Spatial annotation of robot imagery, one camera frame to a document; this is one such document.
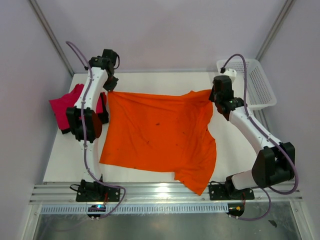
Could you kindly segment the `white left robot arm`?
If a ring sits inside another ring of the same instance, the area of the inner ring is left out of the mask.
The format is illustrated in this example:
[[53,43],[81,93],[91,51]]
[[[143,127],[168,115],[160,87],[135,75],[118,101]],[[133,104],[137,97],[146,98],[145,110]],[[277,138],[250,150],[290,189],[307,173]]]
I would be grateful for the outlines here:
[[87,189],[87,195],[94,201],[105,195],[104,187],[120,188],[103,182],[98,160],[98,142],[103,130],[103,123],[95,112],[102,90],[112,92],[118,82],[114,76],[116,65],[120,64],[119,55],[112,49],[104,49],[101,56],[81,61],[87,69],[87,79],[83,90],[73,107],[66,110],[71,133],[81,146],[85,167],[85,180],[93,180]]

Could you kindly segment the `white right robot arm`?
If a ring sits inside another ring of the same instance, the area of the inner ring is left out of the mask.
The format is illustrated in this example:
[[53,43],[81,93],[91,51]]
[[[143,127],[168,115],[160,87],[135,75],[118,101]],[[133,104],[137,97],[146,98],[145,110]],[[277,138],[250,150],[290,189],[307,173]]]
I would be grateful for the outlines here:
[[282,142],[270,134],[251,114],[245,101],[234,96],[229,76],[214,77],[209,100],[214,103],[218,113],[243,134],[256,153],[252,169],[226,178],[225,195],[235,199],[243,190],[271,189],[274,185],[294,179],[293,188],[282,194],[293,193],[299,184],[295,167],[295,147],[290,142]]

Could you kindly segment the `orange t shirt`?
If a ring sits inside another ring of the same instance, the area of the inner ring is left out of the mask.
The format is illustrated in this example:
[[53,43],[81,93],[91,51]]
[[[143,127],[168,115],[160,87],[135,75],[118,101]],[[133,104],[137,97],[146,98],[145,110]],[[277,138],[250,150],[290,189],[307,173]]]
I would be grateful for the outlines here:
[[100,163],[172,172],[176,181],[201,195],[217,160],[208,128],[214,113],[210,93],[108,93],[110,119]]

